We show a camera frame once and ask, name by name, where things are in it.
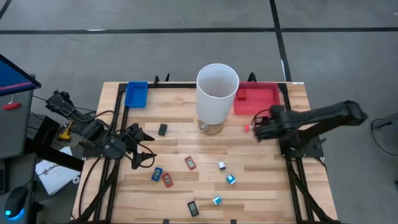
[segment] red tray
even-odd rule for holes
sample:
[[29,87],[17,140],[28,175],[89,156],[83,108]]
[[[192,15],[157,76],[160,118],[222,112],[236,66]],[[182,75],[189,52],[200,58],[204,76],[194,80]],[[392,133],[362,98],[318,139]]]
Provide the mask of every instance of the red tray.
[[[279,88],[277,83],[257,83],[257,82],[240,82],[238,92],[234,99],[234,113],[255,115],[261,110],[270,108],[272,105],[280,105]],[[265,111],[260,116],[268,116],[269,112]]]

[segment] yellow object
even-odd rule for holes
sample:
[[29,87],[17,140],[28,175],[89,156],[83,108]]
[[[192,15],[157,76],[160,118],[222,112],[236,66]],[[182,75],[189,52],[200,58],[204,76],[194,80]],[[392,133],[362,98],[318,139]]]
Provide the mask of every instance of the yellow object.
[[69,130],[71,125],[72,125],[72,122],[69,123],[68,127],[66,128],[66,130],[63,131],[62,134],[59,134],[59,135],[58,135],[58,137],[59,137],[61,140],[70,141],[70,140],[72,139],[72,137],[70,136],[70,130]]

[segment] white cup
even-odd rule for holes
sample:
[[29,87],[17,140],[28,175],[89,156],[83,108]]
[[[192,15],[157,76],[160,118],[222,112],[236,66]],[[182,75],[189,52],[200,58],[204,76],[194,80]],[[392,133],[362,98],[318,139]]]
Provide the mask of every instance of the white cup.
[[197,115],[207,125],[225,121],[239,87],[238,74],[229,66],[213,63],[197,77]]

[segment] wooden tabletop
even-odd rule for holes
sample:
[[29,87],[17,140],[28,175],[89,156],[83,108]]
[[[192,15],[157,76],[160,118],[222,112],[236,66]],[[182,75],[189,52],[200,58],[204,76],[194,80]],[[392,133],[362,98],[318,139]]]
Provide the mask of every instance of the wooden tabletop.
[[[104,83],[98,112],[114,109],[118,85],[118,82]],[[292,110],[309,110],[304,85],[287,83],[287,87]],[[142,143],[158,156],[153,167],[137,170],[131,169],[129,160],[122,159],[112,223],[161,223],[163,219],[171,223],[229,223],[231,219],[237,219],[238,223],[295,223],[286,164],[280,156],[277,140],[257,143],[253,133],[245,133],[243,128],[252,116],[235,115],[232,110],[222,132],[215,136],[204,135],[198,131],[195,100],[192,88],[150,88],[146,108],[129,110],[127,126],[139,123],[147,134],[156,138],[153,142]],[[119,112],[118,128],[123,107],[124,103]],[[112,115],[104,114],[99,118],[110,123]],[[160,123],[168,125],[165,136],[157,134]],[[189,170],[184,161],[188,156],[192,156],[196,169]],[[78,216],[83,180],[94,161],[85,162],[73,208],[75,217]],[[225,163],[226,170],[219,170],[220,161]],[[303,162],[310,193],[326,214],[337,218],[325,168],[315,159],[305,158]],[[102,166],[103,159],[88,180],[83,208],[98,191]],[[162,179],[151,180],[155,167],[168,172],[174,185],[166,188]],[[235,176],[234,185],[226,182],[228,174]],[[223,201],[216,206],[212,199],[217,195]],[[303,218],[306,218],[303,198],[299,195]],[[192,200],[200,212],[194,218],[187,206]],[[107,201],[106,195],[102,218]]]

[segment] computer mouse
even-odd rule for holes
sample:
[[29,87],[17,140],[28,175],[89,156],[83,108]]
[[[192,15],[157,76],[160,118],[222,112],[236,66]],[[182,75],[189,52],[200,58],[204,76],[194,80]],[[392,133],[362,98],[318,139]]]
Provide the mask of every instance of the computer mouse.
[[4,211],[8,218],[15,218],[23,212],[26,197],[26,187],[17,187],[8,195],[4,206]]

